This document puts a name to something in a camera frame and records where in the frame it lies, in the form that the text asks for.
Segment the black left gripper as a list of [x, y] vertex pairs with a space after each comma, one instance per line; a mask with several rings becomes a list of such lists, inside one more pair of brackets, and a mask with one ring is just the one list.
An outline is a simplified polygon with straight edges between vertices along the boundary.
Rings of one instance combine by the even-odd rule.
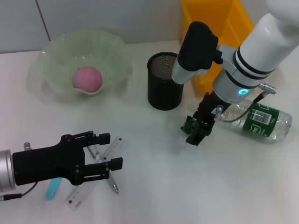
[[83, 147], [106, 145], [110, 134], [96, 135], [93, 131], [64, 135], [51, 147], [13, 153], [13, 170], [18, 186], [62, 177], [72, 185], [108, 179], [110, 171], [121, 170], [123, 158], [85, 165]]

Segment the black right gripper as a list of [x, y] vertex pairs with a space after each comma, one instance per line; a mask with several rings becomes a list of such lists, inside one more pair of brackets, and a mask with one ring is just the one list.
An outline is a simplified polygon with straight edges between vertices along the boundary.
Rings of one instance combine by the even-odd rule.
[[206, 93], [199, 104], [198, 110], [193, 116], [186, 119], [186, 142], [190, 145], [198, 146], [199, 143], [209, 136], [214, 126], [215, 114], [213, 110], [221, 105], [226, 107], [226, 102], [220, 99], [215, 92]]

